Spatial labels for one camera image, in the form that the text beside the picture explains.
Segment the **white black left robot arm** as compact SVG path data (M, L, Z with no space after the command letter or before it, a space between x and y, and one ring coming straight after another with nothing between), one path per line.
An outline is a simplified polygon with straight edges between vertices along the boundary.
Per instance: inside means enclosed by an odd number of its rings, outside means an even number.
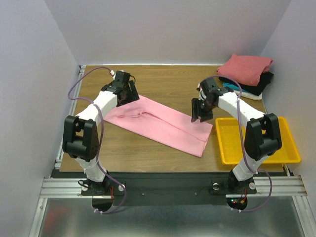
M109 191L109 173L99 163L103 134L97 127L104 126L103 117L113 108L136 100L139 95L135 76L124 71L109 71L113 80L103 86L94 100L79 114L69 115L64 121L62 150L81 166L86 180L79 181L82 191L103 195Z

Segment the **light pink t-shirt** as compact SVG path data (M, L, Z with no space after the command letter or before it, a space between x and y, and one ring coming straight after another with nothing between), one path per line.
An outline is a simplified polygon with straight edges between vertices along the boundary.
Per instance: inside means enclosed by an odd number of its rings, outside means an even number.
M104 120L196 157L202 157L213 125L147 97L111 109Z

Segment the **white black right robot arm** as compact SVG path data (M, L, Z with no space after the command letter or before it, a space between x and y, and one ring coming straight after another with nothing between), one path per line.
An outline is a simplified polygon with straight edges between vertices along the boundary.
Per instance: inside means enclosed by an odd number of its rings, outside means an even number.
M229 87L219 87L215 77L201 81L197 86L198 98L192 99L191 121L213 118L213 109L220 108L238 120L242 158L229 173L227 187L238 193L245 188L268 157L282 148L278 117L265 114L241 99Z

